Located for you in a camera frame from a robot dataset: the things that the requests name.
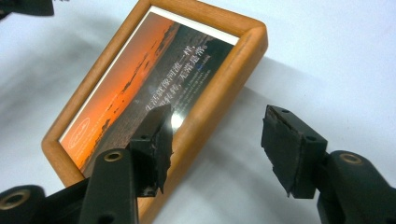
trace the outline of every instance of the picture frame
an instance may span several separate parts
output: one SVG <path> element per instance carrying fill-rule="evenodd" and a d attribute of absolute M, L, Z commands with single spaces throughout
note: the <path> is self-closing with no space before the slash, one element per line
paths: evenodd
<path fill-rule="evenodd" d="M 160 210 L 162 204 L 165 202 L 166 198 L 169 197 L 173 189 L 176 188 L 182 176 L 187 172 L 194 158 L 197 156 L 200 149 L 205 145 L 205 142 L 210 137 L 210 134 L 212 134 L 215 130 L 221 117 L 223 117 L 223 115 L 227 112 L 228 108 L 233 102 L 233 99 L 243 88 L 249 75 L 252 73 L 268 47 L 266 27 L 261 21 L 256 21 L 249 17 L 242 16 L 218 7 L 213 7 L 195 0 L 138 1 L 134 9 L 121 25 L 120 29 L 115 33 L 109 44 L 92 66 L 92 69 L 82 80 L 58 118 L 49 128 L 49 131 L 42 141 L 44 154 L 48 158 L 49 163 L 52 165 L 57 175 L 67 187 L 85 178 L 83 172 L 81 171 L 81 167 L 84 164 L 80 164 L 79 162 L 85 162 L 84 160 L 86 160 L 86 157 L 82 157 L 83 159 L 79 161 L 79 156 L 82 154 L 79 151 L 75 152 L 76 154 L 73 154 L 69 148 L 74 148 L 77 143 L 80 144 L 79 141 L 82 141 L 81 139 L 86 138 L 86 136 L 83 136 L 83 134 L 89 132 L 87 130 L 92 129 L 88 128 L 89 125 L 95 123 L 97 126 L 96 129 L 98 130 L 108 126 L 108 122 L 103 125 L 103 122 L 105 121 L 101 121 L 102 123 L 98 121 L 103 118 L 96 116 L 96 118 L 90 117 L 89 120 L 86 120 L 83 116 L 81 116 L 81 114 L 89 110 L 90 102 L 95 106 L 99 106 L 99 103 L 97 102 L 100 102 L 100 104 L 103 103 L 103 108 L 106 110 L 109 110 L 109 108 L 113 106 L 111 103 L 116 101 L 116 96 L 111 94 L 107 95 L 106 92 L 109 91 L 101 91 L 101 87 L 105 88 L 110 86 L 108 83 L 114 83 L 113 81 L 106 81 L 106 78 L 112 77 L 112 75 L 109 75 L 109 73 L 111 73 L 111 71 L 114 71 L 114 74 L 118 73 L 116 68 L 118 62 L 120 62 L 119 60 L 123 57 L 122 55 L 127 54 L 125 52 L 131 52 L 127 50 L 128 45 L 130 43 L 136 43 L 136 40 L 132 41 L 132 39 L 138 36 L 138 32 L 139 34 L 142 33 L 141 30 L 151 18 L 151 14 L 154 13 L 162 16 L 162 12 L 167 15 L 174 15 L 182 19 L 184 18 L 187 21 L 191 21 L 192 23 L 198 23 L 198 28 L 195 26 L 188 26 L 189 28 L 186 29 L 189 32 L 194 29 L 200 30 L 202 27 L 205 27 L 203 31 L 199 31 L 205 36 L 209 36 L 209 34 L 212 36 L 211 31 L 206 29 L 208 28 L 209 30 L 217 30 L 220 33 L 224 33 L 226 35 L 226 37 L 214 37 L 214 39 L 220 39 L 223 42 L 227 42 L 224 39 L 227 39 L 228 37 L 233 39 L 233 37 L 236 37 L 236 40 L 231 40 L 231 42 L 234 42 L 232 43 L 232 46 L 227 49 L 227 54 L 223 55 L 223 58 L 221 58 L 221 61 L 218 65 L 214 65 L 215 69 L 212 71 L 212 75 L 210 75 L 211 77 L 209 76 L 210 78 L 207 79 L 205 85 L 202 85 L 202 88 L 199 91 L 200 93 L 196 94 L 195 99 L 187 110 L 188 113 L 184 115 L 181 125 L 177 127 L 177 130 L 174 133 L 172 144 L 174 154 L 171 157 L 172 165 L 168 170 L 167 180 L 164 186 L 165 194 L 157 194 L 155 198 L 139 199 L 139 216 L 143 223 L 150 222 L 155 218 L 155 215 Z M 174 17 L 167 19 L 185 26 L 181 21 L 177 21 L 177 19 Z M 185 52 L 183 50 L 180 51 L 180 54 L 189 56 L 188 62 L 183 61 L 183 68 L 186 68 L 184 66 L 191 62 L 192 56 L 196 56 L 196 62 L 201 62 L 199 64 L 201 66 L 195 66 L 195 69 L 198 69 L 198 67 L 202 68 L 202 61 L 205 60 L 203 54 L 205 50 L 201 51 L 202 54 L 198 54 L 197 52 L 199 51 L 197 50 L 199 47 L 203 48 L 207 47 L 207 45 L 192 47 L 190 48 L 190 52 L 188 49 Z M 155 64 L 156 65 L 153 69 L 149 69 L 150 72 L 148 72 L 148 75 L 143 75 L 143 81 L 139 82 L 140 84 L 136 84 L 136 89 L 138 91 L 143 90 L 143 86 L 148 82 L 148 78 L 153 76 L 151 71 L 161 70 L 161 67 L 157 67 L 160 63 Z M 173 65 L 175 64 L 171 64 L 171 68 L 164 69 L 166 74 L 169 74 L 169 72 L 172 71 Z M 135 83 L 136 82 L 131 83 L 127 80 L 128 85 L 125 85 L 124 87 L 130 88 L 131 85 L 134 85 Z M 149 90 L 150 86 L 148 86 L 148 92 L 152 93 L 153 91 L 158 91 L 159 86 L 160 84 L 155 84 L 154 87 L 157 88 L 154 88 L 151 91 Z M 136 99 L 137 94 L 138 93 L 136 92 L 131 93 L 128 99 L 132 102 L 133 99 Z M 147 97 L 143 97 L 143 99 L 148 100 L 148 102 L 152 100 Z M 126 100 L 126 98 L 122 100 L 123 103 L 127 101 L 127 105 L 130 103 L 128 100 Z M 160 105 L 161 102 L 164 102 L 164 98 L 162 100 L 154 99 L 154 102 L 155 104 Z M 147 110 L 151 107 L 154 107 L 154 105 L 150 105 L 149 103 L 145 103 L 143 105 Z M 73 129 L 73 125 L 76 127 L 76 131 L 71 131 Z M 102 131 L 107 132 L 107 127 L 103 128 Z M 94 133 L 90 133 L 90 135 L 93 139 L 95 138 Z M 64 139 L 67 136 L 69 136 L 72 140 L 65 141 Z"/>

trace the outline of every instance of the screw hole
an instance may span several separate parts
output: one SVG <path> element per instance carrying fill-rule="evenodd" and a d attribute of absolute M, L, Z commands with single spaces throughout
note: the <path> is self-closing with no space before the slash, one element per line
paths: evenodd
<path fill-rule="evenodd" d="M 105 161 L 118 161 L 122 158 L 122 154 L 119 151 L 110 152 L 105 155 Z"/>
<path fill-rule="evenodd" d="M 0 201 L 0 210 L 8 210 L 17 207 L 26 202 L 29 197 L 29 189 L 20 189 L 18 191 L 15 191 Z"/>
<path fill-rule="evenodd" d="M 357 156 L 355 156 L 353 154 L 349 154 L 349 153 L 341 154 L 340 158 L 343 161 L 346 161 L 346 162 L 351 163 L 351 164 L 356 164 L 357 165 L 357 164 L 361 164 L 362 163 L 361 158 L 359 158 L 359 157 L 357 157 Z"/>

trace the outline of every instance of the wooden picture frame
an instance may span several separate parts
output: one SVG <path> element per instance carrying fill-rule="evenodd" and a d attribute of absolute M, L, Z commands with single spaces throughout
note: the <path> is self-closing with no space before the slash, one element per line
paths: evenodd
<path fill-rule="evenodd" d="M 138 1 L 42 141 L 46 157 L 67 187 L 85 177 L 60 139 L 95 95 L 104 74 L 119 58 L 119 52 L 125 49 L 133 33 L 154 7 L 235 36 L 237 42 L 230 48 L 174 134 L 174 154 L 164 187 L 165 194 L 160 193 L 155 198 L 139 199 L 139 216 L 143 223 L 155 218 L 165 199 L 187 172 L 268 47 L 266 28 L 260 21 L 194 0 Z M 92 120 L 84 122 L 77 126 L 87 127 Z"/>

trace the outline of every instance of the clamp jaw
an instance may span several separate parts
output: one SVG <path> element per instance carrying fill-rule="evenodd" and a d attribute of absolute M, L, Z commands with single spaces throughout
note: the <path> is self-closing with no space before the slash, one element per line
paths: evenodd
<path fill-rule="evenodd" d="M 396 223 L 396 189 L 363 156 L 326 152 L 327 140 L 293 113 L 268 105 L 262 147 L 288 195 L 313 199 L 320 191 L 322 223 Z"/>

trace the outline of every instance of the sunset photo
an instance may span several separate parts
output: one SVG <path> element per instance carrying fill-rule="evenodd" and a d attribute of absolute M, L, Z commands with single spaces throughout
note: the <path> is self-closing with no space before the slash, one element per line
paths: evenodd
<path fill-rule="evenodd" d="M 171 104 L 174 132 L 233 45 L 150 12 L 60 140 L 86 176 L 94 159 L 125 148 L 150 109 Z"/>

